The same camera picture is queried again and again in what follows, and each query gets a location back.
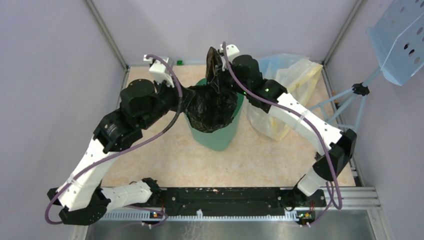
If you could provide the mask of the perforated light blue panel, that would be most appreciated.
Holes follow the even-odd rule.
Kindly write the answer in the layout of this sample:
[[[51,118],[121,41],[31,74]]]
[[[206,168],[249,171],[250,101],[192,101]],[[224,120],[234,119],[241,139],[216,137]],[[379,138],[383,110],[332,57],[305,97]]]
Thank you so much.
[[[424,2],[393,0],[366,31],[380,71],[403,86],[424,66]]]

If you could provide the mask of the light blue tripod stand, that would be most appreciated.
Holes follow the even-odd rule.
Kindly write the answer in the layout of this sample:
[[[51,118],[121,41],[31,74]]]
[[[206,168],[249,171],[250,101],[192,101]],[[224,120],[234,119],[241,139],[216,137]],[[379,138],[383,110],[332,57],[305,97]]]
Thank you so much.
[[[363,110],[365,107],[365,103],[368,95],[370,94],[369,85],[375,80],[375,78],[380,75],[381,68],[377,67],[373,73],[363,82],[355,83],[351,88],[337,93],[336,95],[331,96],[327,100],[324,100],[320,103],[309,108],[310,111],[315,109],[320,109],[324,116],[324,121],[327,124],[333,123],[337,120],[337,118],[342,117],[342,113],[347,110],[347,108],[359,97],[361,98],[359,109],[356,114],[355,121],[353,125],[348,125],[344,123],[336,123],[336,127],[340,127],[343,129],[351,129],[355,132],[359,130],[359,126],[361,123],[361,118],[363,115]],[[326,111],[324,110],[324,106],[327,104],[334,104],[335,111],[331,116],[328,116]]]

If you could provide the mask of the green plastic trash bin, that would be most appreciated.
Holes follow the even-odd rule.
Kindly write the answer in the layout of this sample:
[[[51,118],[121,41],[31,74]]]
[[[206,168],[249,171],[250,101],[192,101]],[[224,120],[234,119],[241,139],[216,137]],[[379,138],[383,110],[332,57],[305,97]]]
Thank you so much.
[[[206,79],[203,78],[200,81],[198,81],[195,86],[199,86],[205,83],[206,83]],[[241,108],[244,101],[244,96],[241,95],[240,93],[237,93],[237,98],[238,98],[237,107],[233,114],[234,118],[232,123],[212,133],[200,132],[192,128],[184,113],[185,119],[187,120],[187,124],[191,131],[191,134],[198,143],[218,152],[224,151],[230,145],[238,129],[238,125],[239,125],[239,121],[241,117]]]

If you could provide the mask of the black trash bag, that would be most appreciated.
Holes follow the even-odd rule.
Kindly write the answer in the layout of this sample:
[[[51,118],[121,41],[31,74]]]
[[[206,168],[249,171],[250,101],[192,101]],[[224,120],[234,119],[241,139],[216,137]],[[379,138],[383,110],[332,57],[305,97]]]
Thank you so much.
[[[234,119],[237,93],[225,86],[223,61],[218,50],[210,47],[206,54],[206,83],[184,87],[184,114],[190,126],[203,133],[227,127]]]

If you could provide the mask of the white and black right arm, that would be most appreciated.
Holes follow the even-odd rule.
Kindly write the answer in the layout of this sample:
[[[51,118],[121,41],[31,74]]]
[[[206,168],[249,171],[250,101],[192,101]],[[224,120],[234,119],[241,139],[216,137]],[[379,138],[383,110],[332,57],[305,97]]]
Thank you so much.
[[[218,90],[246,96],[254,107],[283,121],[315,146],[318,160],[293,188],[293,200],[307,206],[314,193],[337,176],[353,156],[357,134],[330,125],[301,105],[280,83],[264,78],[258,61],[239,55],[227,62],[222,54],[206,58],[206,79]]]

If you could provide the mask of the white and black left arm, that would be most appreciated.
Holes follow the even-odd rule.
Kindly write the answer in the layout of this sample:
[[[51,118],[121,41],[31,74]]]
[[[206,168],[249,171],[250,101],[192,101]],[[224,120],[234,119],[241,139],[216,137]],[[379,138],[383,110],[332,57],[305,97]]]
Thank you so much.
[[[169,111],[182,113],[194,91],[176,83],[136,79],[120,92],[119,107],[105,115],[93,132],[81,161],[66,182],[51,188],[50,205],[61,206],[60,223],[89,226],[106,213],[134,204],[154,207],[160,188],[151,178],[119,187],[103,187],[104,175],[117,158],[147,144],[143,131]]]

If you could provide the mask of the translucent white trash bag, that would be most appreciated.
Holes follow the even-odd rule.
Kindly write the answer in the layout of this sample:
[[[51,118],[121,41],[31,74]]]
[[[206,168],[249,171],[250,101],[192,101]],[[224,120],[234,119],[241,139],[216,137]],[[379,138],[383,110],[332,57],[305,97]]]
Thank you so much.
[[[306,56],[289,53],[263,57],[257,61],[264,78],[277,81],[298,103],[307,105],[316,88],[323,65],[309,60]],[[249,102],[243,103],[242,111],[257,133],[274,141],[282,140],[291,130],[291,127],[282,120],[265,113]]]

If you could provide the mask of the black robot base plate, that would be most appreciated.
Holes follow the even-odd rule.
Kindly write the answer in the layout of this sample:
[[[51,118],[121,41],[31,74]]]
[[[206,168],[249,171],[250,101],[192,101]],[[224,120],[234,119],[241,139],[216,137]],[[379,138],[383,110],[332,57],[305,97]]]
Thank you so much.
[[[323,190],[306,196],[283,187],[169,187],[153,194],[153,199],[137,207],[164,210],[170,217],[282,216],[295,210],[327,205]]]

